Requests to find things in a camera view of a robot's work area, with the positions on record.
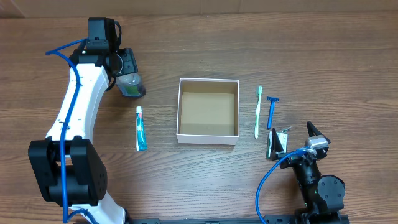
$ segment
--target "green toothbrush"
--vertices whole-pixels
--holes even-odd
[[[262,86],[259,85],[257,88],[257,95],[259,96],[259,101],[257,103],[256,108],[256,126],[254,127],[254,138],[259,137],[259,117],[260,117],[260,105],[261,105],[261,95],[262,95]]]

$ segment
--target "wooden table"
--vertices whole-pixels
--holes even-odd
[[[147,94],[104,95],[94,145],[108,191],[133,218],[256,217],[266,160],[269,102],[254,139],[256,86],[280,98],[273,125],[290,150],[313,121],[332,144],[318,163],[346,184],[352,223],[398,222],[398,13],[272,13],[115,17],[122,47],[134,50]],[[68,66],[45,56],[86,37],[87,18],[0,20],[0,223],[61,223],[43,200],[29,159],[67,88]],[[64,50],[70,55],[73,48]],[[239,79],[241,137],[235,147],[181,145],[175,136],[178,79]],[[144,107],[149,150],[135,151],[136,106]],[[261,195],[263,214],[293,213],[303,201],[291,169],[276,170]]]

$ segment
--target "blue toothpaste tube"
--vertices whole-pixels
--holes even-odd
[[[144,118],[142,116],[142,107],[137,106],[136,110],[136,147],[137,151],[147,149],[147,141],[145,139]]]

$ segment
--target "beige box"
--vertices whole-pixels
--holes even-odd
[[[239,139],[239,80],[180,78],[178,143],[229,144]]]

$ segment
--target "bottle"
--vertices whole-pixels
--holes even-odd
[[[130,73],[116,77],[116,85],[119,87],[123,96],[140,98],[146,93],[138,73]]]

